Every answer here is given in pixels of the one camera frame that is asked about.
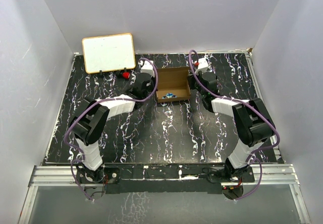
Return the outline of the red black stamp toy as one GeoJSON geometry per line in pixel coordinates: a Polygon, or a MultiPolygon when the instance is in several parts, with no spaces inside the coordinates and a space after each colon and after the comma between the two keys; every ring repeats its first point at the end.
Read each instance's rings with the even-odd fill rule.
{"type": "Polygon", "coordinates": [[[124,78],[126,80],[129,80],[130,73],[127,71],[127,69],[120,70],[119,77],[122,77],[122,78],[124,78]]]}

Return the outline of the blue toy car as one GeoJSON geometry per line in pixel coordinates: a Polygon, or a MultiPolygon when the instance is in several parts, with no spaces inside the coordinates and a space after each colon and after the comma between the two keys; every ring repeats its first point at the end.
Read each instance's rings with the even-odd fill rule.
{"type": "Polygon", "coordinates": [[[162,99],[170,99],[170,98],[177,98],[177,96],[172,93],[167,93],[162,97],[162,99]]]}

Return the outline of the brown cardboard box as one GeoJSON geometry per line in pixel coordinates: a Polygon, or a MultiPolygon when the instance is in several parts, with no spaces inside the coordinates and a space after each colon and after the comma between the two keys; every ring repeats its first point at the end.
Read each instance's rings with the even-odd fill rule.
{"type": "Polygon", "coordinates": [[[158,84],[156,98],[158,103],[189,100],[191,97],[188,84],[189,67],[171,67],[157,69],[158,84]],[[177,98],[162,99],[167,93],[177,98]]]}

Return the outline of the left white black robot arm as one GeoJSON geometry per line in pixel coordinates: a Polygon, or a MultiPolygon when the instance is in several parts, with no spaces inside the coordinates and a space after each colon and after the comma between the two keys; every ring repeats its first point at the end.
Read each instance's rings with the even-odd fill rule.
{"type": "Polygon", "coordinates": [[[157,90],[157,73],[139,73],[135,82],[128,89],[127,95],[113,98],[90,100],[85,102],[85,110],[73,119],[66,133],[73,133],[81,152],[81,163],[87,170],[87,178],[93,183],[99,183],[104,178],[104,170],[99,138],[102,136],[108,119],[131,113],[139,109],[157,90]]]}

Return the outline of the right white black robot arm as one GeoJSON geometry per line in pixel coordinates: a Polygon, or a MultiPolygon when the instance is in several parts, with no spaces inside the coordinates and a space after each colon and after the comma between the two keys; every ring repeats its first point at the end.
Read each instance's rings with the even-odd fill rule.
{"type": "Polygon", "coordinates": [[[222,175],[236,182],[248,168],[247,160],[252,152],[274,135],[272,119],[260,98],[234,100],[225,96],[215,97],[219,92],[218,79],[212,72],[189,73],[188,83],[190,89],[200,93],[206,110],[232,117],[235,122],[238,142],[225,161],[222,175]]]}

